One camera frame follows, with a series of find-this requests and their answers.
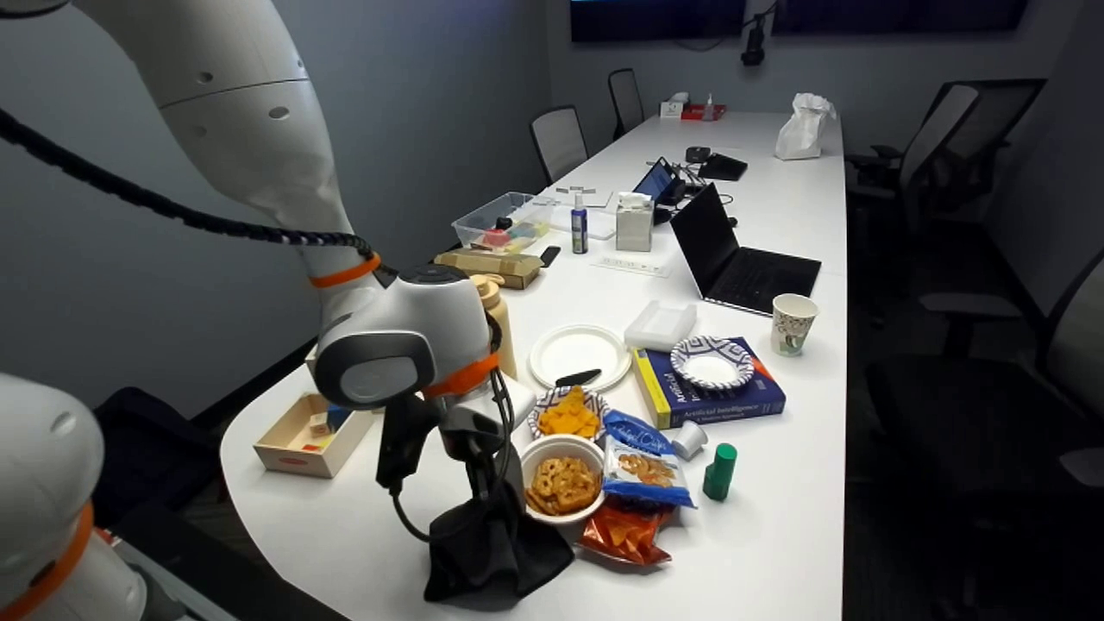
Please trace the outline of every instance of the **plate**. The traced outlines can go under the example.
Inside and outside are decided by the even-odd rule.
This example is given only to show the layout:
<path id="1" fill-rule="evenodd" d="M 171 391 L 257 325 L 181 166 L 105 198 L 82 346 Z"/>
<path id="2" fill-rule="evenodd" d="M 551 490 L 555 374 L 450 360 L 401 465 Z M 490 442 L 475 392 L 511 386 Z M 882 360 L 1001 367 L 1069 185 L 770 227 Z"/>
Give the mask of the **plate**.
<path id="1" fill-rule="evenodd" d="M 571 328 L 548 336 L 529 360 L 532 375 L 541 386 L 555 386 L 558 375 L 579 374 L 579 371 L 601 371 L 597 379 L 587 382 L 587 391 L 601 392 L 627 374 L 627 348 L 616 331 L 605 328 Z"/>
<path id="2" fill-rule="evenodd" d="M 729 340 L 688 340 L 670 353 L 670 364 L 704 391 L 736 391 L 757 375 L 757 360 Z"/>

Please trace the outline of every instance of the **white wall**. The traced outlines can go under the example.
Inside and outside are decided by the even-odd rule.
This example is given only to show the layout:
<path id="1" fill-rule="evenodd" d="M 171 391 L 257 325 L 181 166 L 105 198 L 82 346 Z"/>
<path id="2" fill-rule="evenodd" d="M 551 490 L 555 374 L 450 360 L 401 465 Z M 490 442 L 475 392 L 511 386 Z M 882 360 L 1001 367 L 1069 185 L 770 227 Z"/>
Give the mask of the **white wall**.
<path id="1" fill-rule="evenodd" d="M 520 0 L 280 0 L 322 90 L 357 227 L 418 267 L 450 222 L 532 182 L 547 9 Z M 0 107 L 214 215 L 119 44 L 72 8 L 0 21 Z M 297 253 L 226 243 L 82 191 L 0 141 L 0 371 L 102 405 L 144 386 L 188 413 L 318 328 Z"/>
<path id="2" fill-rule="evenodd" d="M 706 53 L 656 44 L 572 44 L 571 3 L 551 16 L 551 97 L 575 104 L 590 137 L 616 128 L 605 75 L 640 72 L 649 107 L 674 90 L 715 92 L 739 111 L 792 111 L 798 90 L 819 90 L 847 116 L 850 145 L 904 145 L 940 82 L 987 75 L 1046 75 L 1083 0 L 1031 0 L 1015 36 L 992 38 L 772 38 L 759 70 L 743 66 L 747 42 Z"/>
<path id="3" fill-rule="evenodd" d="M 992 231 L 1028 292 L 1051 308 L 1104 249 L 1104 3 L 1087 3 L 1040 101 Z"/>

